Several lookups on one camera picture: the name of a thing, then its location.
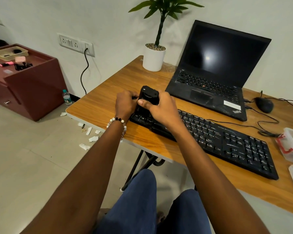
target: drawer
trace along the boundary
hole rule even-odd
[[[19,100],[14,96],[8,86],[0,83],[0,104],[13,110],[18,111],[21,106]]]

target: laptop screen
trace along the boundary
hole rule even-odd
[[[179,65],[213,81],[243,87],[270,41],[196,20]]]

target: black keyboard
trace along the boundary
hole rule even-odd
[[[279,179],[265,141],[179,109],[178,111],[189,133],[206,153],[263,177],[273,180]],[[138,112],[135,112],[131,116],[130,121],[176,141],[166,127],[152,118],[151,114],[145,118],[140,116]]]
[[[240,103],[239,96],[237,95],[237,89],[235,87],[222,85],[183,71],[181,71],[178,75],[176,82],[187,84],[198,89],[203,89],[220,97],[226,98],[229,101]]]

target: beaded bracelet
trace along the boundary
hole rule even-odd
[[[125,135],[125,133],[126,133],[126,130],[127,130],[126,123],[125,123],[125,121],[122,120],[121,118],[113,117],[113,118],[110,120],[110,122],[107,124],[106,128],[108,128],[108,127],[112,124],[113,121],[120,121],[121,123],[123,123],[124,131],[123,131],[123,133],[122,133],[122,135],[121,135],[121,141],[122,141],[122,140],[123,140],[123,137],[124,137],[124,135]]]

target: plastic bottle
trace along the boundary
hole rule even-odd
[[[70,95],[69,92],[67,92],[66,90],[63,90],[63,94],[62,94],[63,98],[64,98],[64,102],[67,106],[72,105],[71,99],[70,99]]]

